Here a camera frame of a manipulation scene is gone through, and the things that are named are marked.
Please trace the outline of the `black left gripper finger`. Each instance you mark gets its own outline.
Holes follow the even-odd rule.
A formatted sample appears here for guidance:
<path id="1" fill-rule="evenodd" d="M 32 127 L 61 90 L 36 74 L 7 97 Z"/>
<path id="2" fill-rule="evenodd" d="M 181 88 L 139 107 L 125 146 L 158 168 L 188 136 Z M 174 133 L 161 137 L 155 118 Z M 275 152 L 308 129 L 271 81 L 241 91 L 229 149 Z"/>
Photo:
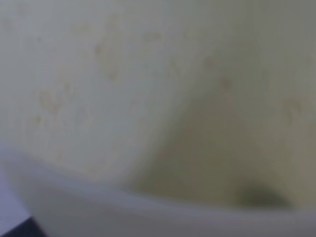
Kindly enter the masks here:
<path id="1" fill-rule="evenodd" d="M 25 219 L 0 218 L 1 237 L 47 237 L 32 216 Z"/>

